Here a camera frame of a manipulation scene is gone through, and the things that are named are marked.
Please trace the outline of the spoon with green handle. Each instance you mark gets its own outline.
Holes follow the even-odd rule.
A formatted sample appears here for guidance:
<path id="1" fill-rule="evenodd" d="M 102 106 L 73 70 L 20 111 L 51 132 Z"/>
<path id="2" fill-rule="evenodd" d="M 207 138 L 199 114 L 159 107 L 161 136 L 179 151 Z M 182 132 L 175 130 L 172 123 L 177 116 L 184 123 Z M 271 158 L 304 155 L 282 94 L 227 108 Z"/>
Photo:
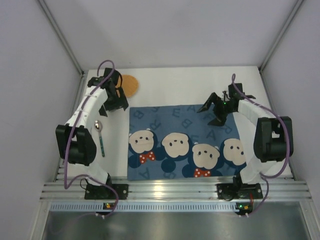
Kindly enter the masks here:
<path id="1" fill-rule="evenodd" d="M 105 155 L 105 148 L 104 148 L 104 143 L 103 143 L 103 138 L 102 138 L 103 125 L 100 120 L 96 120 L 94 122 L 94 128 L 98 132 L 101 155 L 104 158 L 106 155 Z"/>

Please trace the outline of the round woven bamboo plate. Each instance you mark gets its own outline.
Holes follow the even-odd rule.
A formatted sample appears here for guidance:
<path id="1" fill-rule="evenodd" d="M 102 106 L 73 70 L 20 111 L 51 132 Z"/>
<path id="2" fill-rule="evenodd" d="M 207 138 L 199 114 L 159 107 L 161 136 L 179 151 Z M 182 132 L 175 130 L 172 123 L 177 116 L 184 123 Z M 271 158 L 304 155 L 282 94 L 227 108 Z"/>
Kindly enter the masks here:
<path id="1" fill-rule="evenodd" d="M 120 87 L 127 98 L 131 98 L 139 88 L 139 81 L 132 75 L 124 74 L 120 76 Z"/>

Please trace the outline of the blue bear-print placemat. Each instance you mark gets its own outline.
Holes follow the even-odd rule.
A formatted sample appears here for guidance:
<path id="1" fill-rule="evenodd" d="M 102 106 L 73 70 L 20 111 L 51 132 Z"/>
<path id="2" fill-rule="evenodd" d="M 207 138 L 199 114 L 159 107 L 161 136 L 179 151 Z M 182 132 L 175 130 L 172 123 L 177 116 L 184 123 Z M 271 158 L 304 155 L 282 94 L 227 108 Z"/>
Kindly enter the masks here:
<path id="1" fill-rule="evenodd" d="M 128 180 L 234 176 L 246 166 L 234 114 L 223 126 L 212 126 L 213 112 L 198 113 L 199 108 L 130 108 Z"/>

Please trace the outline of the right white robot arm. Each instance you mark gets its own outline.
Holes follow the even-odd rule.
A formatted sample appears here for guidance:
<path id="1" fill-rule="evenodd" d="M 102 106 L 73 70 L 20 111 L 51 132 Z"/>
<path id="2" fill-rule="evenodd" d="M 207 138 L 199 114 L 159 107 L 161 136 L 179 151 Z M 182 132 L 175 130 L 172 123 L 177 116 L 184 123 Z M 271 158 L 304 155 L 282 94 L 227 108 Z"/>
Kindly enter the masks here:
<path id="1" fill-rule="evenodd" d="M 223 127 L 233 113 L 246 117 L 254 126 L 254 155 L 246 160 L 236 145 L 224 143 L 223 155 L 229 162 L 245 164 L 240 170 L 240 179 L 244 184 L 256 184 L 262 179 L 274 179 L 286 170 L 290 156 L 294 151 L 293 124 L 288 116 L 279 116 L 271 109 L 255 102 L 253 95 L 243 91 L 242 83 L 232 82 L 223 97 L 211 93 L 206 102 L 198 109 L 204 112 L 213 108 L 215 118 L 208 125 Z"/>

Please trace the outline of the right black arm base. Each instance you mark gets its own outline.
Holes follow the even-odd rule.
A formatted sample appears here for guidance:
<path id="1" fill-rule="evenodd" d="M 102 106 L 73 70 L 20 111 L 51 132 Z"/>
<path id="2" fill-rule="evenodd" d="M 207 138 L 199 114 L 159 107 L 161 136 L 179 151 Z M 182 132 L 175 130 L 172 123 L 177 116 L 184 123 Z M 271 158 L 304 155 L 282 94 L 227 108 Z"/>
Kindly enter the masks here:
<path id="1" fill-rule="evenodd" d="M 232 183 L 219 183 L 216 185 L 217 196 L 220 200 L 250 200 L 262 199 L 263 193 L 259 183 L 243 183 L 239 176 L 232 178 Z"/>

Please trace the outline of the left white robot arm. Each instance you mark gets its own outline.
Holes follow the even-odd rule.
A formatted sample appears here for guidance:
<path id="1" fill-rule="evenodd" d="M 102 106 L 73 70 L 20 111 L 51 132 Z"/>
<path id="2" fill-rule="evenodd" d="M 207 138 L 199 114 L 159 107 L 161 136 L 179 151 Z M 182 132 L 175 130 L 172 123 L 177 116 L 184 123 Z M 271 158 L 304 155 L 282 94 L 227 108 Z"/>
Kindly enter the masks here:
<path id="1" fill-rule="evenodd" d="M 96 186 L 110 184 L 110 174 L 98 163 L 97 145 L 92 130 L 98 117 L 129 106 L 122 88 L 123 77 L 114 68 L 105 68 L 103 75 L 92 77 L 84 96 L 70 119 L 55 129 L 57 146 L 64 167 L 75 166 L 80 172 L 68 180 L 64 174 L 64 187 L 68 189 L 76 179 L 87 179 Z"/>

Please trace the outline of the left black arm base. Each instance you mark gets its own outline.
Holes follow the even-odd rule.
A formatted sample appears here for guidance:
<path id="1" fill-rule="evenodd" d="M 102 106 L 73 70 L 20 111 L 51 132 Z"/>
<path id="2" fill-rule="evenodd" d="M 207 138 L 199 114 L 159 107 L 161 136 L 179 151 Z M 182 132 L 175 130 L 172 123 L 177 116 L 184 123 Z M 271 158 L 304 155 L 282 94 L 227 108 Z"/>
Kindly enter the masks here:
<path id="1" fill-rule="evenodd" d="M 128 184 L 112 183 L 111 180 L 107 184 L 112 187 L 118 194 L 120 200 L 126 200 L 129 193 Z M 85 200 L 115 200 L 116 195 L 109 188 L 101 185 L 93 185 L 86 178 L 80 180 L 80 187 L 85 190 Z"/>

